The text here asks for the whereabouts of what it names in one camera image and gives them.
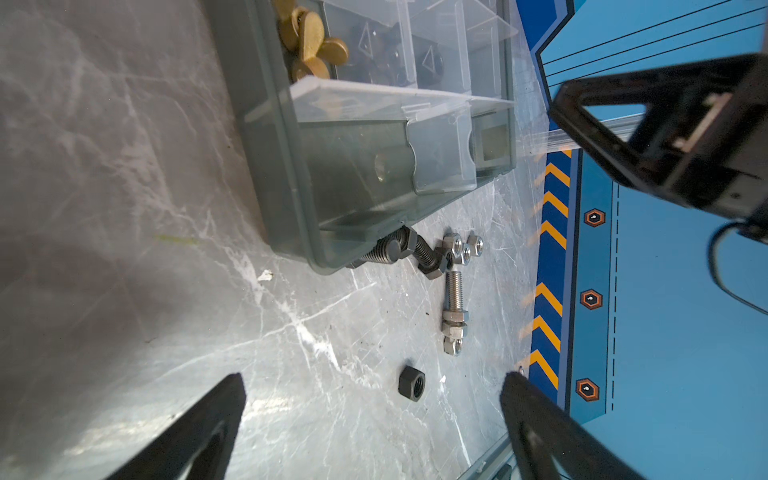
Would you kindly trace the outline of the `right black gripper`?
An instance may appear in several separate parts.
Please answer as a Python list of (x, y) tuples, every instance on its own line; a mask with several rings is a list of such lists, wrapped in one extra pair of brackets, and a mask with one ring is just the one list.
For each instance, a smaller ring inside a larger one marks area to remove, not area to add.
[[(621, 140), (590, 107), (645, 108)], [(623, 186), (767, 239), (767, 57), (739, 55), (563, 83), (551, 119)]]

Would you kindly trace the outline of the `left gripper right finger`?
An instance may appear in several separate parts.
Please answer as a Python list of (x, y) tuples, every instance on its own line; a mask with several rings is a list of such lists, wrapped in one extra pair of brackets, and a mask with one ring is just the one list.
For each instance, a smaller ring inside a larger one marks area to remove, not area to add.
[(522, 374), (506, 375), (500, 403), (523, 479), (641, 477)]

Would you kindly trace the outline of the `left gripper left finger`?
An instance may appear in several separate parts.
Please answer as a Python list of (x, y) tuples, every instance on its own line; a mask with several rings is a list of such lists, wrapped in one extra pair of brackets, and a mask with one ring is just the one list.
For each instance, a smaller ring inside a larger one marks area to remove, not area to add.
[(246, 404), (243, 377), (233, 373), (181, 415), (111, 479), (223, 479)]

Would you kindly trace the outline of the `black wing nut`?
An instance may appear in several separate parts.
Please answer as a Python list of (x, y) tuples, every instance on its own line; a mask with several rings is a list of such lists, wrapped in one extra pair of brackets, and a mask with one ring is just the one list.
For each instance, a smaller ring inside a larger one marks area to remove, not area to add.
[(407, 87), (408, 77), (400, 23), (386, 26), (367, 21), (351, 33), (349, 61), (339, 68), (342, 80), (394, 87)]
[(421, 89), (438, 89), (444, 78), (445, 64), (439, 45), (413, 37), (417, 84)]

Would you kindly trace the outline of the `black hex nut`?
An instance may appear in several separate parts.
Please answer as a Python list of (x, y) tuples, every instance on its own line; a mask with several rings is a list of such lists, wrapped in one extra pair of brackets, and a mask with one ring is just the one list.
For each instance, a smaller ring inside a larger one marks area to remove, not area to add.
[(406, 365), (398, 378), (398, 393), (413, 402), (418, 402), (425, 390), (425, 374), (413, 366)]

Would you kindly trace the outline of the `silver hex bolt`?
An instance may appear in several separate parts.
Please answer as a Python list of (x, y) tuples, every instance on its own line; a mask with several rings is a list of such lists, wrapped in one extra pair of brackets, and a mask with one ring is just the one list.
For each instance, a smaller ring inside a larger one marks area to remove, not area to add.
[(451, 339), (462, 339), (469, 312), (464, 308), (463, 283), (460, 271), (446, 273), (446, 307), (442, 313), (442, 332)]

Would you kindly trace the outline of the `black bolt near box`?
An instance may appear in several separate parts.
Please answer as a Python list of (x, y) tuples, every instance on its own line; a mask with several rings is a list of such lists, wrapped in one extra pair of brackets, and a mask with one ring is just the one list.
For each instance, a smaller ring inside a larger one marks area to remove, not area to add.
[(402, 226), (398, 230), (379, 239), (371, 251), (347, 264), (346, 267), (355, 269), (365, 263), (391, 265), (411, 256), (416, 250), (416, 245), (416, 231), (411, 227)]

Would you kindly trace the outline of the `grey plastic organizer box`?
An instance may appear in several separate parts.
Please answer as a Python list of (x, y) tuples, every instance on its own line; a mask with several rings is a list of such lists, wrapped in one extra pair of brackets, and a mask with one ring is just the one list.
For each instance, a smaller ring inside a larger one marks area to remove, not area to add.
[[(293, 82), (272, 1), (208, 1), (207, 13), (264, 238), (333, 273), (377, 241), (514, 169), (513, 50), (521, 26), (497, 1), (296, 1), (353, 45), (367, 21), (400, 23), (407, 87)], [(417, 84), (413, 37), (439, 45), (438, 89)]]

